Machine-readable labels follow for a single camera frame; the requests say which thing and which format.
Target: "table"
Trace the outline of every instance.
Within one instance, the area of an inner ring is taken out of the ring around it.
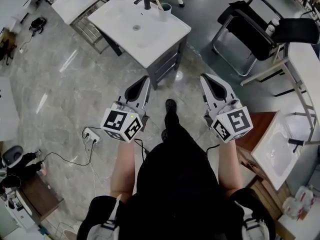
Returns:
[[[269,68],[263,72],[257,73],[241,82],[241,86],[265,75],[268,72],[275,70],[276,68],[282,68],[283,72],[287,76],[288,80],[292,84],[294,91],[296,92],[302,107],[305,113],[296,113],[296,115],[306,116],[310,124],[311,133],[315,129],[315,123],[312,120],[312,117],[315,117],[318,120],[320,113],[320,61],[317,58],[311,44],[309,43],[298,43],[293,42],[286,44],[287,54],[284,55],[284,58],[279,57],[278,47],[277,52],[274,55],[272,63]],[[300,80],[296,81],[293,75],[290,73],[286,63],[290,62],[299,76]],[[304,84],[306,92],[308,93],[312,105],[306,103],[301,90],[299,87]]]
[[[110,0],[88,19],[146,69],[157,89],[169,72],[178,70],[191,27],[172,14],[162,22],[158,6],[150,3],[146,10],[135,1]]]
[[[58,200],[38,174],[24,182],[16,191],[21,196],[24,206],[31,211],[30,215],[36,224],[48,217],[64,200]]]
[[[96,44],[103,39],[103,36],[98,29],[91,26],[87,17],[98,9],[98,2],[107,1],[109,0],[56,0],[52,8],[66,24],[70,25],[93,49],[101,54],[107,47],[99,50]]]

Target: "white cup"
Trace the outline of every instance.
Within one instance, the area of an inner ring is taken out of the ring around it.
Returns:
[[[161,3],[163,10],[159,9],[160,21],[167,22],[171,14],[171,5],[168,3]]]

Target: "metal frame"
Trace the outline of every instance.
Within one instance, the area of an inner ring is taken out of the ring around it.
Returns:
[[[247,4],[250,5],[253,0],[248,0]],[[265,5],[267,5],[280,19],[283,19],[283,16],[266,0],[260,0],[262,1]],[[275,42],[270,38],[270,36],[267,35],[266,31],[262,29],[256,22],[254,22],[248,15],[246,15],[243,11],[239,9],[235,9],[234,13],[237,15],[229,15],[229,17],[226,19],[226,21],[223,23],[222,27],[219,29],[215,37],[212,39],[212,50],[220,55],[233,69],[234,71],[241,77],[246,77],[252,68],[254,67],[255,63],[257,62],[257,58],[253,61],[253,63],[250,65],[248,71],[245,74],[242,74],[238,71],[238,69],[231,64],[229,60],[227,60],[226,57],[224,57],[215,47],[215,42],[218,40],[218,38],[221,36],[221,34],[224,32],[224,30],[227,28],[231,20],[235,17],[242,17],[244,20],[246,20],[251,26],[253,26],[274,48],[277,46]]]
[[[95,49],[99,54],[101,54],[108,46],[103,48],[102,50],[99,50],[96,47],[96,44],[102,40],[103,35],[97,36],[92,32],[90,28],[86,26],[85,23],[82,22],[82,20],[85,20],[90,23],[90,21],[87,19],[87,17],[92,14],[93,11],[97,10],[97,3],[98,2],[108,2],[109,0],[98,0],[96,1],[93,5],[91,5],[87,10],[85,10],[82,14],[80,14],[71,24],[70,26],[73,28],[74,31],[76,31],[93,49]],[[86,32],[85,30],[89,31],[91,35],[94,36],[94,39],[92,39]]]
[[[264,74],[266,74],[268,72],[271,72],[272,70],[274,70],[274,69],[276,69],[278,67],[281,67],[283,72],[284,72],[284,74],[289,79],[291,85],[293,86],[294,91],[296,92],[296,94],[297,94],[297,96],[298,96],[298,98],[299,98],[299,100],[301,102],[301,105],[302,105],[302,107],[304,109],[304,112],[305,112],[305,116],[307,117],[308,122],[310,124],[310,130],[313,133],[316,124],[312,121],[312,116],[311,116],[309,110],[314,110],[314,108],[312,106],[306,104],[306,101],[305,101],[305,99],[303,97],[303,93],[300,90],[300,86],[302,85],[302,82],[301,81],[296,82],[294,77],[292,76],[292,74],[290,73],[289,69],[286,66],[286,62],[289,61],[289,57],[286,56],[283,59],[281,59],[279,57],[279,50],[280,50],[280,45],[278,46],[277,52],[274,54],[274,58],[272,60],[271,66],[269,68],[267,68],[263,72],[260,72],[260,73],[257,73],[255,75],[253,75],[253,76],[248,77],[247,79],[243,80],[240,83],[240,85],[243,86],[243,85],[245,85],[247,83],[250,83],[253,80],[263,76]]]

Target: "white sink basin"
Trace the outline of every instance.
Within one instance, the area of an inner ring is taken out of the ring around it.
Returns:
[[[147,68],[191,28],[173,15],[162,22],[155,4],[145,10],[134,1],[110,0],[88,19]]]
[[[140,6],[126,8],[123,4],[107,10],[104,17],[109,19],[113,27],[122,33],[123,38],[137,48],[152,46],[167,31],[167,25],[159,24],[158,17],[145,13]]]
[[[52,8],[60,15],[63,21],[70,25],[85,10],[98,0],[57,0]]]
[[[278,190],[296,164],[300,152],[295,145],[289,144],[292,138],[285,116],[278,111],[273,121],[252,151],[252,156],[270,179],[275,190]]]

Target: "power strip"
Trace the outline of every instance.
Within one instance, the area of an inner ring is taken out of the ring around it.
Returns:
[[[98,143],[100,141],[100,137],[90,128],[86,127],[84,129],[84,136],[87,136],[89,134],[89,139],[92,141],[96,140],[95,143]]]

